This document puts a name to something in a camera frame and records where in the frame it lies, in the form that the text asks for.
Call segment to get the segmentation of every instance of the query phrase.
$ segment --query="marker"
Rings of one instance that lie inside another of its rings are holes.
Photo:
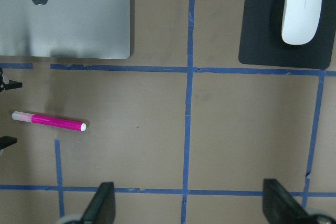
[[[43,125],[49,125],[59,128],[70,129],[74,131],[85,131],[86,124],[82,122],[76,122],[72,120],[66,120],[61,118],[52,118],[50,116],[45,115],[36,115],[36,114],[29,114],[24,112],[15,111],[12,114],[12,119],[29,122],[29,123],[38,123]]]

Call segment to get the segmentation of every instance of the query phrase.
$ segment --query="mouse pad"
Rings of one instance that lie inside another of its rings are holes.
[[[336,0],[322,0],[316,34],[300,46],[282,40],[284,3],[285,0],[245,0],[239,61],[253,65],[327,68],[336,30]]]

